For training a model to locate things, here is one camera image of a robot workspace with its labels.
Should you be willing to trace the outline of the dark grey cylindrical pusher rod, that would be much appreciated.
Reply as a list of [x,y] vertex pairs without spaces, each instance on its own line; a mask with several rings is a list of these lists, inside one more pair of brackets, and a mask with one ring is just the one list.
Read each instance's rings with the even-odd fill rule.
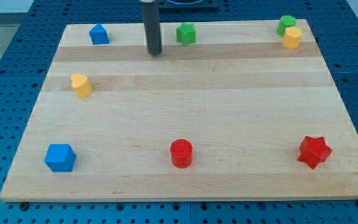
[[140,0],[140,3],[148,53],[153,56],[160,55],[162,53],[162,36],[158,1]]

